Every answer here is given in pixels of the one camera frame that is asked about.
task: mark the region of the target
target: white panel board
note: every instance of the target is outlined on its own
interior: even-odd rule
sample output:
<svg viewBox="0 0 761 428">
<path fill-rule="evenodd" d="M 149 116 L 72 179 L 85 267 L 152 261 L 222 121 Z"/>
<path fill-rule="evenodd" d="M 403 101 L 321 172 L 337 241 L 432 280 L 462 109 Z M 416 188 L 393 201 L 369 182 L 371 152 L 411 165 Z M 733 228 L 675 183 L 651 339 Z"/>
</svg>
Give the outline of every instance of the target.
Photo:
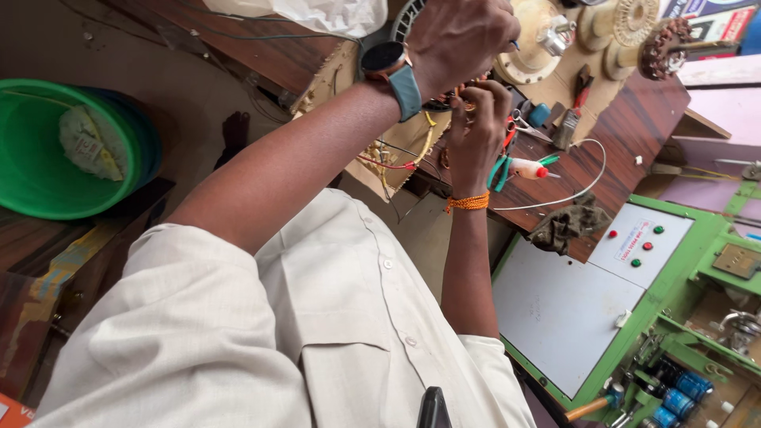
<svg viewBox="0 0 761 428">
<path fill-rule="evenodd" d="M 587 263 L 648 289 L 693 223 L 692 219 L 625 203 Z M 664 232 L 653 232 L 656 226 L 663 226 Z M 608 235 L 612 230 L 618 232 L 615 238 Z M 651 250 L 642 247 L 646 242 L 652 244 Z M 634 259 L 642 264 L 632 266 Z"/>
<path fill-rule="evenodd" d="M 613 323 L 645 291 L 521 239 L 492 292 L 499 332 L 573 398 L 618 333 Z"/>
</svg>

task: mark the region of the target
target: hammer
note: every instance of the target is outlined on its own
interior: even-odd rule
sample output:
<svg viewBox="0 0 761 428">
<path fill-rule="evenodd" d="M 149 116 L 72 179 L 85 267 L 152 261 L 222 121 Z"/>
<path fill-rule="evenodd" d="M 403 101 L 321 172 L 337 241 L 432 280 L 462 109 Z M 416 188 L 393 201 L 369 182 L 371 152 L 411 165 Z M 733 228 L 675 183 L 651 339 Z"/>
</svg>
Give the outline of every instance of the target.
<svg viewBox="0 0 761 428">
<path fill-rule="evenodd" d="M 620 383 L 612 383 L 610 384 L 610 387 L 608 388 L 608 393 L 602 397 L 598 398 L 595 401 L 592 401 L 589 404 L 585 404 L 581 407 L 575 408 L 574 410 L 570 410 L 569 412 L 565 413 L 565 422 L 569 423 L 572 420 L 577 420 L 578 418 L 582 416 L 586 416 L 596 410 L 599 410 L 603 407 L 609 406 L 613 409 L 617 409 L 621 406 L 623 402 L 623 386 L 621 386 Z"/>
</svg>

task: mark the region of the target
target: watch face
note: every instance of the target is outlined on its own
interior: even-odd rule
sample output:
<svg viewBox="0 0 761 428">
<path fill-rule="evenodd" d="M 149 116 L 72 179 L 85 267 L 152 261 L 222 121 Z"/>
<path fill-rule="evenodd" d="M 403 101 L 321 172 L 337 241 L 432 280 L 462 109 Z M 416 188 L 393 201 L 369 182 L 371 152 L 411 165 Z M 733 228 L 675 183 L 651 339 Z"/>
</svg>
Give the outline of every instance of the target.
<svg viewBox="0 0 761 428">
<path fill-rule="evenodd" d="M 373 46 L 362 57 L 362 69 L 377 72 L 396 65 L 404 59 L 404 45 L 400 42 L 383 42 Z"/>
</svg>

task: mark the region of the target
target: hand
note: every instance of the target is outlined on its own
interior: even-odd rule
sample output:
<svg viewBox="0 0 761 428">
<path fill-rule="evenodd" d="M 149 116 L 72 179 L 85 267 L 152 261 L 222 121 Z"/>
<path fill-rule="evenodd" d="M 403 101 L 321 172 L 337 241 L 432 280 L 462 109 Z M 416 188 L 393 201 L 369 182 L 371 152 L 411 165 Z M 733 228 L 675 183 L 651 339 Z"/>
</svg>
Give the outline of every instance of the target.
<svg viewBox="0 0 761 428">
<path fill-rule="evenodd" d="M 451 100 L 452 126 L 447 135 L 452 197 L 464 199 L 486 193 L 486 179 L 505 140 L 505 119 L 511 112 L 512 94 L 493 80 L 482 81 L 460 92 L 474 103 L 472 123 L 467 122 L 464 102 Z"/>
<path fill-rule="evenodd" d="M 428 0 L 407 37 L 423 100 L 492 68 L 521 33 L 508 0 Z"/>
</svg>

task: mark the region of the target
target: smartwatch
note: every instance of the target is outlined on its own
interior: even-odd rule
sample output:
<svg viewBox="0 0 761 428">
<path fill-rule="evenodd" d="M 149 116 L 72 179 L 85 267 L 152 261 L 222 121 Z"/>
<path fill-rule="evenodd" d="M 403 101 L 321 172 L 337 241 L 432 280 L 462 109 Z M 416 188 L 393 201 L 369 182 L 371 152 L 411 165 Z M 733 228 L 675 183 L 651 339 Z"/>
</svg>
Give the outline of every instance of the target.
<svg viewBox="0 0 761 428">
<path fill-rule="evenodd" d="M 363 55 L 361 66 L 366 78 L 387 81 L 391 85 L 402 111 L 400 123 L 421 110 L 420 90 L 405 43 L 390 41 L 373 46 Z"/>
</svg>

